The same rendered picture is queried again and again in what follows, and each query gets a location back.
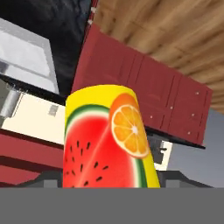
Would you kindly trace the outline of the yellow fruit print cup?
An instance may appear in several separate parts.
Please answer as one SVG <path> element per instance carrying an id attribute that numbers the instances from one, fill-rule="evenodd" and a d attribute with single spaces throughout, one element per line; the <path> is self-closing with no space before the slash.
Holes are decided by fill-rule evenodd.
<path id="1" fill-rule="evenodd" d="M 159 188 L 135 92 L 84 87 L 66 99 L 65 188 Z"/>

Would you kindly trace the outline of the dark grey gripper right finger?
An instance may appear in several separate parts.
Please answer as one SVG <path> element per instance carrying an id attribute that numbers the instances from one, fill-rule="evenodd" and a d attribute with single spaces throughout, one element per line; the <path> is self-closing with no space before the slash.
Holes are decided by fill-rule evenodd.
<path id="1" fill-rule="evenodd" d="M 180 171 L 157 171 L 157 176 L 163 188 L 210 188 L 210 185 L 191 180 Z"/>

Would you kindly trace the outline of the silver metal cylinder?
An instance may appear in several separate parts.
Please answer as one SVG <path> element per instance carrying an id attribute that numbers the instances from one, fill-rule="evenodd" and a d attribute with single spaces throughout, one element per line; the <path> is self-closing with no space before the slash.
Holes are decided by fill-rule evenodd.
<path id="1" fill-rule="evenodd" d="M 0 96 L 0 116 L 3 119 L 11 118 L 15 115 L 22 96 L 22 91 L 19 89 L 7 89 Z"/>

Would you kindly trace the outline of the red cabinet run with knobs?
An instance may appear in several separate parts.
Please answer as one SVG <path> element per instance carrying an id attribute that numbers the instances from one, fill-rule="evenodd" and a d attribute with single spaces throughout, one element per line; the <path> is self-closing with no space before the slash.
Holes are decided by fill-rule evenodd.
<path id="1" fill-rule="evenodd" d="M 99 84 L 133 89 L 147 128 L 203 144 L 212 90 L 107 36 L 93 24 L 81 50 L 72 90 Z"/>

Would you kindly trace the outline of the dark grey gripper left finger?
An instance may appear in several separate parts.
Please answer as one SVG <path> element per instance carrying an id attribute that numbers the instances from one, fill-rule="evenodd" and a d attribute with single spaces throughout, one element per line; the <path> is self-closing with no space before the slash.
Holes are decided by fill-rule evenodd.
<path id="1" fill-rule="evenodd" d="M 61 171 L 43 171 L 35 179 L 18 184 L 17 187 L 61 188 Z"/>

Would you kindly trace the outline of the grey wall outlet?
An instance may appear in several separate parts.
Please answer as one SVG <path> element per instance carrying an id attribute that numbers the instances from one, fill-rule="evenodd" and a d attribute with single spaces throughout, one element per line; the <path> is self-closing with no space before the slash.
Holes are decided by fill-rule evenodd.
<path id="1" fill-rule="evenodd" d="M 49 109 L 48 115 L 49 116 L 56 116 L 58 112 L 59 106 L 58 105 L 52 105 Z"/>

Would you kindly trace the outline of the dark grey small appliance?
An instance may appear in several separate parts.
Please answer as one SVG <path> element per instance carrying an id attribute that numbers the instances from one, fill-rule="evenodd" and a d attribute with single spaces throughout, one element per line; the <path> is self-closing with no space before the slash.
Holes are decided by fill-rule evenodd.
<path id="1" fill-rule="evenodd" d="M 163 146 L 162 139 L 155 136 L 147 136 L 147 139 L 154 162 L 161 165 L 163 162 L 164 153 L 167 151 L 167 149 Z"/>

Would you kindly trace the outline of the grey steel range hood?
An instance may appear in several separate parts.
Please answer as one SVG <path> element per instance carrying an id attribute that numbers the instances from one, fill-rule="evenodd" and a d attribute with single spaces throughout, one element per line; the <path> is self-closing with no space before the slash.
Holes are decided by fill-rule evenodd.
<path id="1" fill-rule="evenodd" d="M 0 18 L 0 74 L 59 94 L 50 41 Z"/>

